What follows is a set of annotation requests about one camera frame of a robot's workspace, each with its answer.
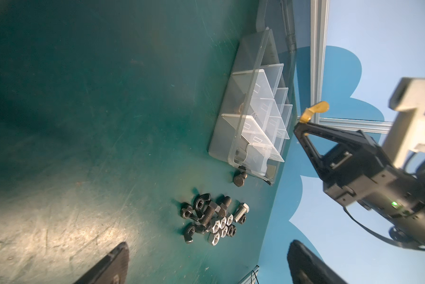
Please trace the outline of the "brass wing nut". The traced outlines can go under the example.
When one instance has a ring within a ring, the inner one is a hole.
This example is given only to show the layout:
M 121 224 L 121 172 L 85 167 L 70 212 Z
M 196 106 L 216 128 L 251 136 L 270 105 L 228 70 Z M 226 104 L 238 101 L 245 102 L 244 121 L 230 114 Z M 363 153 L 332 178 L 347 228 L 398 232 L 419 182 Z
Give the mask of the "brass wing nut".
M 300 116 L 300 123 L 309 123 L 315 114 L 327 112 L 329 110 L 329 103 L 321 101 L 315 105 L 306 108 L 303 114 Z

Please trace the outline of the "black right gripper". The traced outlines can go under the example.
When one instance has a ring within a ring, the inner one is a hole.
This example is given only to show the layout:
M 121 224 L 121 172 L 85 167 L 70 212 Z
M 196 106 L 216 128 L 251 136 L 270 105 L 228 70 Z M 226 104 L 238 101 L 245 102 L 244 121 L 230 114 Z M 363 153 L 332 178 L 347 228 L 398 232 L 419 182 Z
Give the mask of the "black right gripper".
M 391 222 L 390 237 L 383 241 L 409 249 L 425 246 L 425 175 L 395 168 L 362 131 L 297 123 L 294 135 L 330 198 L 343 208 L 358 202 Z

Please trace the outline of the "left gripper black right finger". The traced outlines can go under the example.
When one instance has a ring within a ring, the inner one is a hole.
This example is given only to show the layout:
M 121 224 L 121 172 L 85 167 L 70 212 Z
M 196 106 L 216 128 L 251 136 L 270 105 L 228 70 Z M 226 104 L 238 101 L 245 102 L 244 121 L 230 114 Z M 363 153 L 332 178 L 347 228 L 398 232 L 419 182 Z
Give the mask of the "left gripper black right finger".
M 346 284 L 299 240 L 291 242 L 287 261 L 294 284 Z

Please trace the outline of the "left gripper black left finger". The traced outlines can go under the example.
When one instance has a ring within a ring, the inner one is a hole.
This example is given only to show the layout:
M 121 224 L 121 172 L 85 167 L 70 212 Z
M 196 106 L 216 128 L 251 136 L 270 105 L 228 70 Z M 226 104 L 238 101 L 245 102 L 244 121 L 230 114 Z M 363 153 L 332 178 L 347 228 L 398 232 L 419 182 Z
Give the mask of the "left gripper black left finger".
M 128 244 L 121 242 L 83 274 L 75 284 L 124 284 L 129 261 Z

